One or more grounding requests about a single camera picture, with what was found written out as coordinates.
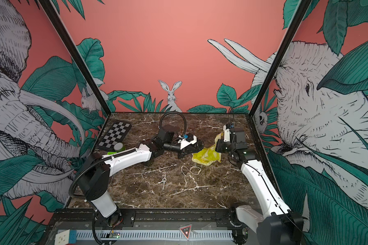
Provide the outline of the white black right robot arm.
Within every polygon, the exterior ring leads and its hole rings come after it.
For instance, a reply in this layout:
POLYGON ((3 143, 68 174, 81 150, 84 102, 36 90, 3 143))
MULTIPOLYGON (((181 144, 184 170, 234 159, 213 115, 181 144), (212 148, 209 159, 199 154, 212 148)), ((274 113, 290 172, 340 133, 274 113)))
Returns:
POLYGON ((299 245, 304 221, 280 197, 269 180, 255 151, 248 148, 243 129, 225 125, 223 138, 216 143, 216 152, 226 153, 249 181, 261 212, 248 205, 236 207, 236 217, 256 235, 261 245, 299 245))

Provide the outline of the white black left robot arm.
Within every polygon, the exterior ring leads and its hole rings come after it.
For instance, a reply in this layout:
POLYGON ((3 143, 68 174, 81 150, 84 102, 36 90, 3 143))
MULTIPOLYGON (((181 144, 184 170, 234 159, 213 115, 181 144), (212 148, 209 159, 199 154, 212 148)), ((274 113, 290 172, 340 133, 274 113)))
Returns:
POLYGON ((176 152, 178 159, 203 150, 204 144, 192 133, 174 140, 174 132, 160 127, 153 138, 144 140, 135 148, 99 158, 91 158, 78 173, 69 188, 72 198, 82 198, 91 203, 104 217, 120 215, 119 208, 108 193, 109 178, 116 173, 139 163, 149 162, 165 151, 176 152))

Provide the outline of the yellow green patterned towel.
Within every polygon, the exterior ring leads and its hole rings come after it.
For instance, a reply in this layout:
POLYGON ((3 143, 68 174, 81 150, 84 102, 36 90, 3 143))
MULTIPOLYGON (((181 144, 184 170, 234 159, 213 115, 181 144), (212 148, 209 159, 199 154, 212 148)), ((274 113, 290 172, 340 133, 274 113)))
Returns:
POLYGON ((192 161, 204 166, 210 166, 214 162, 221 162, 221 153, 216 152, 216 144, 219 139, 222 139, 223 133, 218 134, 214 139, 214 144, 202 149, 200 152, 192 154, 192 161))

